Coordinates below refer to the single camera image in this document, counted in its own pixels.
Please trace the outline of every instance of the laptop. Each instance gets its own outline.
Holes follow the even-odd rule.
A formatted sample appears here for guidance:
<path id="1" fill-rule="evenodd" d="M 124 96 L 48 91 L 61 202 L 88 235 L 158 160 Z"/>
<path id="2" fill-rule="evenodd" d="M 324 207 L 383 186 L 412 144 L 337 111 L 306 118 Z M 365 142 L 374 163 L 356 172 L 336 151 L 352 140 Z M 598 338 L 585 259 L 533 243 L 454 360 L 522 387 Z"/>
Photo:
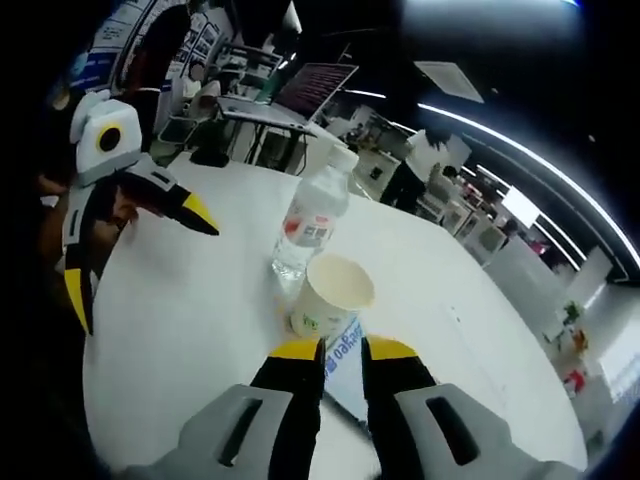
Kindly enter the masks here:
<path id="1" fill-rule="evenodd" d="M 219 97 L 218 104 L 227 118 L 304 132 L 336 90 L 357 69 L 354 65 L 307 63 L 271 104 L 231 96 Z"/>

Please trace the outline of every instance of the bottle cap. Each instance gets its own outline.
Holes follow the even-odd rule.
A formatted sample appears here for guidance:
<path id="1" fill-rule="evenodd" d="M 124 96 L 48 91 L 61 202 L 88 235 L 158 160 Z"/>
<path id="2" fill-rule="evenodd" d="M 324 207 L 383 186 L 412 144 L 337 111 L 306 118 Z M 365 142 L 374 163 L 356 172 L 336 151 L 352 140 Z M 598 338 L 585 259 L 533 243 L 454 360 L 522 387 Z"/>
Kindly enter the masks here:
<path id="1" fill-rule="evenodd" d="M 352 152 L 347 147 L 342 145 L 333 144 L 329 151 L 329 165 L 340 170 L 341 172 L 349 173 L 358 164 L 358 154 Z"/>

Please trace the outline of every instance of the ceiling light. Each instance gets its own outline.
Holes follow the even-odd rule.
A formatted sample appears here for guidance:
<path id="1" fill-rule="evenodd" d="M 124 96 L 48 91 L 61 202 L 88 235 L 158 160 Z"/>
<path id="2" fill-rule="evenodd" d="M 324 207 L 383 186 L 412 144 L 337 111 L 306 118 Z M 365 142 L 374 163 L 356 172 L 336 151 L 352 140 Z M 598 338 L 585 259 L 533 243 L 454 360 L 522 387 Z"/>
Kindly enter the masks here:
<path id="1" fill-rule="evenodd" d="M 366 95 L 367 97 L 387 98 L 386 95 L 382 95 L 381 93 L 364 92 L 362 90 L 345 90 L 345 92 L 355 93 L 356 95 Z"/>
<path id="2" fill-rule="evenodd" d="M 394 127 L 402 128 L 402 129 L 404 129 L 404 130 L 406 130 L 406 131 L 408 131 L 408 132 L 411 132 L 411 133 L 418 133 L 418 131 L 417 131 L 417 130 L 414 130 L 413 128 L 409 128 L 409 127 L 407 127 L 407 126 L 405 126 L 405 125 L 402 125 L 401 123 L 397 123 L 397 122 L 389 122 L 389 123 L 390 123 L 391 125 L 393 125 Z"/>
<path id="3" fill-rule="evenodd" d="M 474 172 L 473 170 L 471 170 L 471 169 L 469 169 L 469 168 L 467 168 L 467 167 L 465 167 L 465 166 L 463 166 L 463 167 L 462 167 L 462 170 L 464 170 L 465 172 L 467 172 L 467 173 L 468 173 L 469 175 L 471 175 L 472 177 L 475 177 L 475 176 L 476 176 L 476 172 Z"/>
<path id="4" fill-rule="evenodd" d="M 555 238 L 553 238 L 549 234 L 549 232 L 547 232 L 543 227 L 541 227 L 539 223 L 536 222 L 536 223 L 534 223 L 534 225 L 538 230 L 540 230 L 544 234 L 545 237 L 547 237 L 549 240 L 551 240 L 551 243 L 553 243 L 556 246 L 556 248 L 558 250 L 560 250 L 560 253 L 562 253 L 566 257 L 566 259 L 569 260 L 569 263 L 571 264 L 571 266 L 573 268 L 576 269 L 576 272 L 579 272 L 580 271 L 580 267 L 578 266 L 576 261 L 569 256 L 567 251 L 564 248 L 562 248 L 562 246 L 558 243 L 558 241 Z"/>
<path id="5" fill-rule="evenodd" d="M 544 214 L 544 212 L 540 212 L 540 216 L 544 218 L 547 221 L 547 223 L 549 223 L 549 225 L 555 228 L 560 235 L 562 235 L 562 238 L 564 238 L 567 241 L 567 243 L 573 247 L 573 249 L 576 251 L 576 253 L 580 256 L 582 260 L 585 260 L 585 261 L 587 260 L 587 256 L 584 254 L 584 252 L 578 248 L 578 246 L 574 243 L 573 240 L 571 240 L 571 238 L 569 238 L 569 235 L 567 235 L 564 232 L 564 230 L 561 230 L 560 227 L 556 225 L 556 223 L 553 220 L 551 220 L 547 215 Z"/>
<path id="6" fill-rule="evenodd" d="M 511 188 L 511 185 L 509 185 L 507 182 L 502 180 L 499 176 L 497 176 L 495 173 L 491 172 L 489 169 L 484 168 L 482 165 L 478 165 L 478 170 L 480 170 L 482 173 L 484 173 L 487 177 L 495 180 L 498 183 L 501 183 L 505 187 Z"/>
<path id="7" fill-rule="evenodd" d="M 468 118 L 462 117 L 462 116 L 457 115 L 455 113 L 451 113 L 451 112 L 448 112 L 446 110 L 442 110 L 440 108 L 432 107 L 430 105 L 425 105 L 424 103 L 419 103 L 418 106 L 420 108 L 425 109 L 425 110 L 429 110 L 429 111 L 444 115 L 446 117 L 453 118 L 454 120 L 458 120 L 459 122 L 465 123 L 465 124 L 467 124 L 469 126 L 477 128 L 478 130 L 481 130 L 481 131 L 483 131 L 485 133 L 488 133 L 489 135 L 497 138 L 498 140 L 502 140 L 503 142 L 505 142 L 508 145 L 512 146 L 516 150 L 521 151 L 522 153 L 527 155 L 529 158 L 531 158 L 532 160 L 538 162 L 540 165 L 545 167 L 551 173 L 556 175 L 558 178 L 560 178 L 560 180 L 562 180 L 567 185 L 569 185 L 569 187 L 571 187 L 573 190 L 575 190 L 575 192 L 578 193 L 578 195 L 580 195 L 589 205 L 591 205 L 591 207 L 604 219 L 604 221 L 607 222 L 607 224 L 611 227 L 611 229 L 614 231 L 614 233 L 618 236 L 618 238 L 622 241 L 624 246 L 627 248 L 627 250 L 631 254 L 631 257 L 635 261 L 637 267 L 640 268 L 640 255 L 635 250 L 635 248 L 633 247 L 633 244 L 627 238 L 627 236 L 624 234 L 622 229 L 613 220 L 613 218 L 611 218 L 611 215 L 609 215 L 607 213 L 607 211 L 604 208 L 602 208 L 602 206 L 598 202 L 596 202 L 591 195 L 589 195 L 580 185 L 578 185 L 575 181 L 573 181 L 573 179 L 569 178 L 564 172 L 562 172 L 557 167 L 555 167 L 554 165 L 549 163 L 547 160 L 542 158 L 537 153 L 529 150 L 524 145 L 519 144 L 515 140 L 512 140 L 511 138 L 507 137 L 506 135 L 503 135 L 503 134 L 501 134 L 499 132 L 496 132 L 495 130 L 490 129 L 489 127 L 487 127 L 485 125 L 482 125 L 480 123 L 474 122 L 473 120 L 469 120 Z"/>

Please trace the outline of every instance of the paper cup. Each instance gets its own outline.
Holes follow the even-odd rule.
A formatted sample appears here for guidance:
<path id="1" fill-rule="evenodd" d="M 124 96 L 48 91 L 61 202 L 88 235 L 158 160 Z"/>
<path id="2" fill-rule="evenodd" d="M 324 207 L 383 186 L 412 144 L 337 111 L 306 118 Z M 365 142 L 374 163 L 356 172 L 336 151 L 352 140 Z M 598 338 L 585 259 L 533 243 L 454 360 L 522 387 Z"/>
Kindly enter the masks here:
<path id="1" fill-rule="evenodd" d="M 373 282 L 360 265 L 339 255 L 319 255 L 307 266 L 291 327 L 301 337 L 331 337 L 374 298 Z"/>

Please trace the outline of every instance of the white table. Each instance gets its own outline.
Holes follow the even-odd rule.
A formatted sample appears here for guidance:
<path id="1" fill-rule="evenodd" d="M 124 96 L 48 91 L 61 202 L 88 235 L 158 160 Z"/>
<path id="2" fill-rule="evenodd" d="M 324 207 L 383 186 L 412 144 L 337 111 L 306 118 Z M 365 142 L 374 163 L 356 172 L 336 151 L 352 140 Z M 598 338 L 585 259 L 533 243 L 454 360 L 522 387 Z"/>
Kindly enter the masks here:
<path id="1" fill-rule="evenodd" d="M 91 437 L 113 468 L 173 448 L 184 422 L 235 383 L 249 383 L 286 336 L 270 255 L 297 179 L 230 163 L 171 168 L 221 228 L 208 237 L 141 214 L 116 245 L 98 288 L 84 394 Z M 365 329 L 415 348 L 452 382 L 505 418 L 513 441 L 541 460 L 587 466 L 576 417 L 516 311 L 443 229 L 352 196 L 329 251 L 370 273 L 376 304 Z M 367 478 L 375 451 L 322 406 L 311 478 Z"/>

